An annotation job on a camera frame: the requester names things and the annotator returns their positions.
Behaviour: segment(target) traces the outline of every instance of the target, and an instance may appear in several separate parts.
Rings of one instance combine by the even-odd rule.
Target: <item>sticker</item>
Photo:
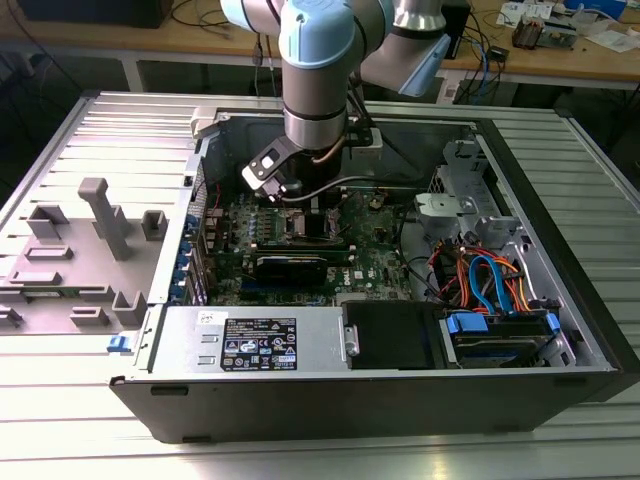
[[[224,322],[229,317],[229,312],[216,312],[200,310],[198,312],[198,325],[215,325]]]
[[[297,369],[295,318],[226,318],[221,367],[226,372]]]

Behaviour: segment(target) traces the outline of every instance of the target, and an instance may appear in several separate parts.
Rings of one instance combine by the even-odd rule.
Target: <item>workbench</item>
[[[0,211],[0,259],[11,260],[22,249],[30,235],[25,218],[40,202],[61,205],[70,218],[90,216],[75,193],[87,175],[108,179],[112,199],[127,218],[139,219],[147,208],[171,217],[172,194],[193,149],[192,115],[226,98],[108,92],[81,98]],[[249,97],[237,101],[256,103]],[[640,197],[579,125],[552,110],[412,108],[495,122],[640,353]],[[369,104],[374,116],[403,109],[406,104]],[[138,150],[145,155],[136,155]],[[164,175],[152,175],[160,164]],[[6,263],[0,261],[0,277],[7,274]],[[106,352],[110,337],[0,335],[1,478],[496,480],[640,474],[638,385],[607,403],[570,408],[530,433],[162,444],[107,387],[107,379],[133,361]]]
[[[203,11],[219,5],[218,0],[200,1]],[[512,29],[495,25],[502,3],[501,0],[476,0],[474,9],[481,30],[492,44],[511,51],[502,74],[503,82],[631,90],[640,81],[640,49],[615,53],[584,38],[578,39],[573,51],[513,48]],[[186,21],[197,21],[195,10],[189,6],[178,14],[179,18]],[[171,18],[167,18],[159,29],[147,30],[123,26],[29,22],[21,11],[18,11],[18,15],[25,28],[52,55],[119,60],[130,90],[138,92],[145,90],[144,77],[139,68],[141,61],[252,65],[251,55],[256,41],[255,34],[235,26],[229,27],[231,38],[226,39],[198,27],[181,25]],[[216,18],[215,15],[207,17],[211,22]],[[640,12],[627,10],[621,20],[640,24]],[[470,26],[475,25],[472,19],[469,22]],[[20,31],[4,2],[0,4],[0,42],[2,52],[40,53],[38,47]],[[438,73],[439,77],[445,79],[438,102],[451,102],[460,82],[471,78],[477,67],[478,60],[471,44],[462,42],[457,58],[445,60]]]

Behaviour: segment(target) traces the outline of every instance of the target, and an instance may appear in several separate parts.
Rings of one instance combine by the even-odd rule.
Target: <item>white label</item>
[[[229,318],[229,312],[212,312],[211,310],[200,310],[198,312],[198,325],[216,325],[224,323]]]

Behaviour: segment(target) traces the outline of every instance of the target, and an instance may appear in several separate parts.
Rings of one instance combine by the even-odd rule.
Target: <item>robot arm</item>
[[[243,170],[251,188],[275,201],[285,191],[278,172],[291,158],[306,155],[314,168],[314,158],[340,153],[335,147],[346,131],[353,72],[360,69],[362,79],[402,94],[422,95],[450,42],[441,2],[222,0],[230,22],[277,34],[282,55],[286,137]]]

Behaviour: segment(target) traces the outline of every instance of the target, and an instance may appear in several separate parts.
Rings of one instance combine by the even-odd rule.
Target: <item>blue latch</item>
[[[488,332],[489,326],[484,315],[475,312],[453,313],[447,318],[450,334],[462,332]]]
[[[174,282],[179,282],[181,280],[184,280],[187,277],[187,272],[185,272],[184,270],[174,270],[173,271],[173,281]]]
[[[195,215],[187,214],[187,217],[185,219],[185,228],[189,230],[198,228],[199,223],[200,221],[198,220],[198,217],[196,217]]]
[[[174,297],[183,297],[184,296],[184,288],[178,285],[171,285],[169,287],[169,295]]]
[[[558,333],[561,330],[560,321],[555,313],[547,313],[547,322],[553,333]]]
[[[131,352],[129,348],[129,337],[124,335],[113,335],[109,345],[107,346],[107,352],[109,353],[128,353]]]
[[[189,265],[189,257],[179,253],[176,257],[176,264],[178,264],[179,267],[186,267]]]
[[[189,253],[191,252],[191,244],[186,240],[180,242],[180,253]]]

